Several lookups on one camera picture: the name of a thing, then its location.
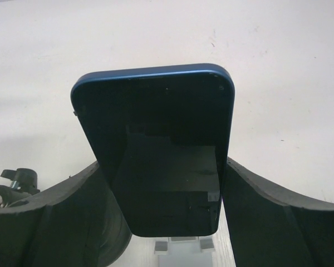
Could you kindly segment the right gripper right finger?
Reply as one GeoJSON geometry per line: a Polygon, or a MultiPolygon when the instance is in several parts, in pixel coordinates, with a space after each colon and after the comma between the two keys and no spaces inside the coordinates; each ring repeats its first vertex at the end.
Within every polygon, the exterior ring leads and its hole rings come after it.
{"type": "Polygon", "coordinates": [[[223,202],[236,266],[334,266],[334,203],[227,161],[223,202]]]}

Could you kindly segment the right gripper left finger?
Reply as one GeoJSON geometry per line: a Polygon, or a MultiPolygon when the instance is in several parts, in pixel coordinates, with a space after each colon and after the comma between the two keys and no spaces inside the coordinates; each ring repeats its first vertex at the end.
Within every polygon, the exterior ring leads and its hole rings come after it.
{"type": "Polygon", "coordinates": [[[34,195],[0,185],[0,266],[109,266],[130,240],[98,163],[34,195]]]}

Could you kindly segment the silver metal phone stand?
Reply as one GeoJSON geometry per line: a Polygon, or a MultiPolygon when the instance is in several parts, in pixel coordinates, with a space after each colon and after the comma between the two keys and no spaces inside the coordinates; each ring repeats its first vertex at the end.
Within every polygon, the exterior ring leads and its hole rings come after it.
{"type": "Polygon", "coordinates": [[[215,246],[212,236],[156,238],[158,266],[212,267],[215,246]]]}

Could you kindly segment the blue edged black phone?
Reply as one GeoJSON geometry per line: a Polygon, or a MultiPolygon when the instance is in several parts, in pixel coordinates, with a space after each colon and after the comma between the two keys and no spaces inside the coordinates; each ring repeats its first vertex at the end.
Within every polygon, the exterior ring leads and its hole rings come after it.
{"type": "Polygon", "coordinates": [[[130,231],[218,230],[235,88],[213,63],[91,72],[70,99],[130,231]]]}

